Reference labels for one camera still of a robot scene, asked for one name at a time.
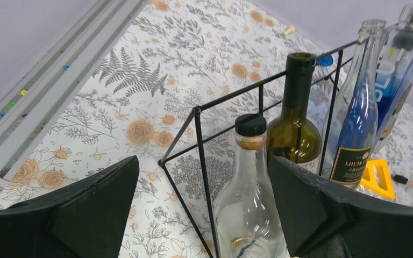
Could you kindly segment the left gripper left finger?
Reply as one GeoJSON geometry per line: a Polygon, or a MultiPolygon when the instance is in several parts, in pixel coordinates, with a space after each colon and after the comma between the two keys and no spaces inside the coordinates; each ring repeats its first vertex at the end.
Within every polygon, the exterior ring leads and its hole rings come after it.
{"type": "Polygon", "coordinates": [[[129,156],[0,210],[0,257],[117,257],[138,177],[129,156]]]}

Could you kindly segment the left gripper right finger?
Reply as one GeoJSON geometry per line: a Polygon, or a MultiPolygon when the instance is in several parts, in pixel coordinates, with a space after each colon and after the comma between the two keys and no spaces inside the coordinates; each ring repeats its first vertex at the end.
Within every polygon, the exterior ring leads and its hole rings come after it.
{"type": "Polygon", "coordinates": [[[413,257],[413,207],[349,189],[283,158],[268,174],[290,256],[413,257]]]}

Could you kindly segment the clear bottle black cap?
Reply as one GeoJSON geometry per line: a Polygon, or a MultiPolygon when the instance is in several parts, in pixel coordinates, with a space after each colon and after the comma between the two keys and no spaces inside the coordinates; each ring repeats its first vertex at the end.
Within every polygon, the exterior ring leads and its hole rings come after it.
{"type": "Polygon", "coordinates": [[[235,158],[231,180],[214,203],[220,257],[283,257],[287,251],[267,172],[266,129],[245,132],[244,114],[235,120],[235,158]]]}

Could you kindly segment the black wire wine rack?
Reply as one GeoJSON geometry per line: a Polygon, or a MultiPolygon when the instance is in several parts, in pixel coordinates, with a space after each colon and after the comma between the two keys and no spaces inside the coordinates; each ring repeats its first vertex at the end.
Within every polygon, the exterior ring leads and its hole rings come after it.
{"type": "Polygon", "coordinates": [[[210,196],[210,187],[209,187],[209,180],[208,180],[208,173],[207,173],[207,166],[206,166],[206,159],[205,159],[205,154],[204,154],[204,144],[209,142],[210,140],[213,140],[214,138],[225,134],[227,132],[229,132],[230,130],[234,129],[235,126],[231,125],[230,127],[208,137],[208,138],[203,138],[202,136],[202,125],[201,125],[201,118],[200,118],[200,114],[203,111],[206,111],[212,107],[215,107],[218,104],[224,103],[232,98],[235,98],[237,96],[240,96],[242,94],[245,94],[253,89],[258,89],[258,114],[251,114],[250,118],[246,118],[245,119],[245,132],[246,133],[251,133],[252,136],[257,136],[260,135],[264,129],[266,129],[267,127],[263,125],[263,119],[258,119],[258,116],[263,116],[264,112],[275,107],[276,105],[282,103],[282,101],[278,101],[275,102],[274,104],[268,106],[267,108],[264,107],[264,88],[265,88],[265,84],[277,80],[283,76],[287,75],[287,71],[282,71],[278,74],[275,74],[273,76],[270,76],[266,79],[263,79],[257,83],[251,84],[249,86],[246,86],[240,90],[237,90],[235,92],[232,92],[224,97],[220,97],[218,99],[215,99],[214,101],[210,101],[206,104],[200,105],[200,106],[196,106],[194,108],[192,108],[192,110],[190,111],[187,119],[185,120],[185,122],[183,123],[183,125],[181,126],[181,129],[178,131],[177,135],[174,138],[174,141],[171,143],[171,145],[169,146],[168,150],[165,152],[165,154],[163,155],[163,157],[158,161],[158,165],[160,168],[162,168],[162,170],[165,172],[166,176],[168,177],[168,180],[173,188],[173,190],[175,191],[176,195],[178,196],[181,205],[186,213],[186,215],[188,216],[189,221],[191,222],[198,238],[200,239],[203,247],[206,249],[207,255],[208,257],[219,257],[219,250],[217,248],[211,249],[208,247],[208,244],[205,240],[205,238],[203,237],[203,233],[201,232],[198,224],[196,223],[193,215],[191,214],[191,212],[189,211],[186,202],[184,201],[183,197],[181,196],[181,193],[176,185],[176,183],[173,180],[172,175],[170,174],[170,172],[167,169],[166,163],[168,161],[171,161],[181,155],[183,155],[184,153],[187,153],[193,149],[198,149],[199,151],[199,157],[200,157],[200,163],[201,163],[201,174],[202,174],[202,182],[204,185],[204,195],[206,197],[206,205],[208,208],[208,215],[209,215],[209,222],[210,222],[210,229],[211,229],[211,234],[212,234],[212,238],[213,238],[213,244],[216,245],[217,244],[217,236],[216,236],[216,228],[215,228],[215,223],[213,220],[213,208],[212,208],[212,201],[211,201],[211,196],[210,196]],[[187,127],[189,126],[189,124],[191,122],[194,122],[195,124],[195,129],[196,129],[196,133],[197,133],[197,143],[186,148],[183,149],[181,151],[179,151],[178,153],[172,155],[171,152],[174,149],[175,145],[177,144],[177,142],[180,140],[182,134],[185,132],[185,130],[187,129],[187,127]]]}

